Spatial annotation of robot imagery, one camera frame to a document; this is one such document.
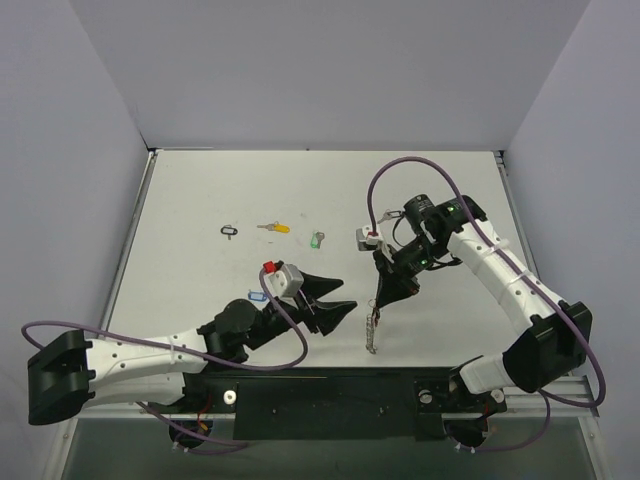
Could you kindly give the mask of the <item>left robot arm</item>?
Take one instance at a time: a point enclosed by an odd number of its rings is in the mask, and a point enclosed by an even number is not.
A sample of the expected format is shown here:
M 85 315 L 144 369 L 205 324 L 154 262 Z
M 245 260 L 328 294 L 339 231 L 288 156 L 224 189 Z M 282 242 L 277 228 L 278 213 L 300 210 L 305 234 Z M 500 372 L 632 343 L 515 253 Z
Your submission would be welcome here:
M 302 352 L 283 364 L 299 365 L 309 353 L 304 334 L 327 336 L 357 306 L 356 301 L 323 301 L 340 288 L 340 279 L 323 278 L 286 264 L 261 272 L 268 299 L 258 308 L 235 299 L 208 323 L 156 338 L 140 339 L 92 327 L 62 323 L 64 333 L 27 362 L 28 422 L 50 425 L 97 405 L 151 402 L 192 412 L 206 397 L 191 375 L 207 371 L 251 370 L 248 353 L 292 331 Z

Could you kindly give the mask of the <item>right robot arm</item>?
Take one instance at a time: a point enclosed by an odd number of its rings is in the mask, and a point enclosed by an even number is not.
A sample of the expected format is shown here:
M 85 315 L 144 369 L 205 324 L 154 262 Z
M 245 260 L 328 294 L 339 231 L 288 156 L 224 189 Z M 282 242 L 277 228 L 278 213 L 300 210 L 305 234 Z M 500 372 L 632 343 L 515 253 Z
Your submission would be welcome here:
M 446 386 L 453 406 L 468 409 L 483 394 L 503 387 L 536 393 L 586 362 L 589 309 L 581 302 L 567 303 L 544 286 L 471 197 L 435 205 L 418 195 L 405 204 L 403 215 L 415 237 L 399 249 L 378 230 L 359 232 L 360 246 L 372 250 L 379 273 L 374 309 L 417 294 L 417 276 L 423 271 L 464 265 L 495 299 L 516 335 L 504 352 L 454 369 Z

